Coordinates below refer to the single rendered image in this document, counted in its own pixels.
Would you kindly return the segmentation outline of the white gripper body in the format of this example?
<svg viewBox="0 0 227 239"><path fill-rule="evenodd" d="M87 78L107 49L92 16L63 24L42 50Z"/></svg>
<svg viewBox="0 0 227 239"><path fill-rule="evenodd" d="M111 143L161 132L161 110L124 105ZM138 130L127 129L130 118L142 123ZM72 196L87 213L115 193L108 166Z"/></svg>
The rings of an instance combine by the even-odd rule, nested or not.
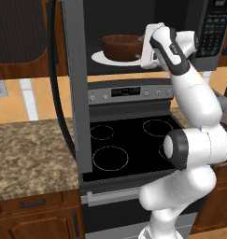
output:
<svg viewBox="0 0 227 239"><path fill-rule="evenodd" d="M150 44L150 39L153 33L161 28L164 27L163 22L148 24L144 34L144 41L143 41L143 48L140 58L140 66L143 69L152 69L160 66L163 70L167 69L165 61L163 60L163 56L157 50L155 51L154 48Z"/></svg>

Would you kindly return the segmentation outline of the brown bowl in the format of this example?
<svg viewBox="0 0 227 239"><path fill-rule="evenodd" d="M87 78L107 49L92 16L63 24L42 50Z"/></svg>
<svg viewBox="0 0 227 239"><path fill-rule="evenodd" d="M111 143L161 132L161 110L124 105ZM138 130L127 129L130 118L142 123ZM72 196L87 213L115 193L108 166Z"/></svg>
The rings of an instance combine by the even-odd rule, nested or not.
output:
<svg viewBox="0 0 227 239"><path fill-rule="evenodd" d="M132 62L140 57L143 43L140 35L106 35L102 38L102 47L109 60Z"/></svg>

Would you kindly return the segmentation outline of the white round microwave plate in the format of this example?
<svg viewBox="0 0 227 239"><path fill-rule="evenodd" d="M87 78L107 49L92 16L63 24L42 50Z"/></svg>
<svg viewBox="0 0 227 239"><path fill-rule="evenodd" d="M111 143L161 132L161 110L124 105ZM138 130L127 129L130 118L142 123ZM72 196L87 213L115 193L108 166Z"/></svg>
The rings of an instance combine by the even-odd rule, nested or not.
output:
<svg viewBox="0 0 227 239"><path fill-rule="evenodd" d="M142 64L142 61L140 59L138 59L136 61L132 61L132 62L118 62L118 61L109 60L105 56L105 54L102 50L95 52L92 55L92 60L95 61L96 63L100 63L100 64L111 65L111 66L121 66L121 67L139 66L140 64Z"/></svg>

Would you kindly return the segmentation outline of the grey black microwave oven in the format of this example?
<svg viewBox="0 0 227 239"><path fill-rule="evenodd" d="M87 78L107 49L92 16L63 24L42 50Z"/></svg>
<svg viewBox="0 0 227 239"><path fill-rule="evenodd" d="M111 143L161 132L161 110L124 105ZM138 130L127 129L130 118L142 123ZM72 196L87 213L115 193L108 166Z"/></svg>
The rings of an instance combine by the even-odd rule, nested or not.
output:
<svg viewBox="0 0 227 239"><path fill-rule="evenodd" d="M197 34L199 48L190 57L197 70L214 70L218 65L227 28L227 0L83 0L83 7L90 76L141 73L140 66L100 64L92 55L103 50L104 36L142 36L148 24L158 22Z"/></svg>

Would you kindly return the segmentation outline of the grey microwave door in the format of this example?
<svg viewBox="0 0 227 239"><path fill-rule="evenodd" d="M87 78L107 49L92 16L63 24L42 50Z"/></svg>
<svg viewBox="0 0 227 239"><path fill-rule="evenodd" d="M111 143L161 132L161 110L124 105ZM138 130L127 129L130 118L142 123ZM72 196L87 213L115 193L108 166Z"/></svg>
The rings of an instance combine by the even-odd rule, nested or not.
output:
<svg viewBox="0 0 227 239"><path fill-rule="evenodd" d="M74 143L80 174L92 171L83 0L62 0L64 38L70 79Z"/></svg>

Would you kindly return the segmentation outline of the wooden cupboard door dark glass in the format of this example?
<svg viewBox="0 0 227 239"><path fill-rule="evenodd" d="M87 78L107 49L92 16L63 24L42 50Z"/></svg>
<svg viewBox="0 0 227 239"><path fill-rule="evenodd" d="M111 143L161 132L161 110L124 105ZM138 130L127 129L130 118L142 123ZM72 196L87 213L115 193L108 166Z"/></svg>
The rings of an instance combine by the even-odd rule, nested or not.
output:
<svg viewBox="0 0 227 239"><path fill-rule="evenodd" d="M49 0L0 0L0 79L48 77Z"/></svg>

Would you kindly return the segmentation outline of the dark oven door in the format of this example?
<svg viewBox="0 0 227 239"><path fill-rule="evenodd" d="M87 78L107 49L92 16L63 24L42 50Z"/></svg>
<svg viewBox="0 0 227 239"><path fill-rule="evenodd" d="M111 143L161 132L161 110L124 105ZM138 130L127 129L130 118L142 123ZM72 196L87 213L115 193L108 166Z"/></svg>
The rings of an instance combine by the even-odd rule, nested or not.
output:
<svg viewBox="0 0 227 239"><path fill-rule="evenodd" d="M138 198L88 206L89 191L80 190L85 239L137 239L149 223L151 212L141 206Z"/></svg>

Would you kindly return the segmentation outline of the steel cooker with oven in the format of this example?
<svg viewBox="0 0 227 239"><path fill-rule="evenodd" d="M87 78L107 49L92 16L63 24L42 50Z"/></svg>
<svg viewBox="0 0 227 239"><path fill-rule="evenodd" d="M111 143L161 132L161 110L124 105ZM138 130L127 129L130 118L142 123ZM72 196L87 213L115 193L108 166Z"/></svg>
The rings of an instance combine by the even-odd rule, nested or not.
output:
<svg viewBox="0 0 227 239"><path fill-rule="evenodd" d="M182 125L170 112L173 93L168 95L166 93L168 90L172 90L168 79L137 79L135 81L126 80L124 82L119 80L115 82L91 83L88 90L90 124L92 122L108 120L127 120L171 115L181 128ZM149 95L144 95L144 91L148 91ZM157 95L156 91L161 91L161 95ZM104 94L108 95L107 100L103 98ZM90 102L90 96L92 95L95 96L94 102ZM140 188L161 177L168 176L174 171L175 167L173 170L93 182L84 182L83 173L79 175L79 189L100 193L111 190Z"/></svg>

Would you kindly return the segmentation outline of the black glass hob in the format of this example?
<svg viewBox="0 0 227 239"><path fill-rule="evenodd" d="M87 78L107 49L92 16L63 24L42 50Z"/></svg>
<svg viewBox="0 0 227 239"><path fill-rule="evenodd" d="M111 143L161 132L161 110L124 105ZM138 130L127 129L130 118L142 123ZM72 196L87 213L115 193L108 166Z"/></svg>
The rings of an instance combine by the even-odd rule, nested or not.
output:
<svg viewBox="0 0 227 239"><path fill-rule="evenodd" d="M179 124L171 115L92 122L92 171L84 182L173 170L163 152L165 136Z"/></svg>

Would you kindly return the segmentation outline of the wooden drawer front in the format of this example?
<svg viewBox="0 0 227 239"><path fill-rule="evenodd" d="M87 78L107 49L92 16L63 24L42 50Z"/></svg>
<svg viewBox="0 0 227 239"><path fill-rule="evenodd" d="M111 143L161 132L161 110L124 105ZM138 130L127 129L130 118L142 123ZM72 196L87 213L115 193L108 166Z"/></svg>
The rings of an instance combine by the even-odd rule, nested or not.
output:
<svg viewBox="0 0 227 239"><path fill-rule="evenodd" d="M227 189L227 165L214 166L213 170L217 177L216 187L219 189Z"/></svg>
<svg viewBox="0 0 227 239"><path fill-rule="evenodd" d="M45 205L20 209L20 202L29 204L33 202L39 202L42 198L46 199ZM24 214L31 211L47 210L58 206L70 206L78 204L80 204L79 190L52 192L47 194L0 201L0 217L5 215Z"/></svg>

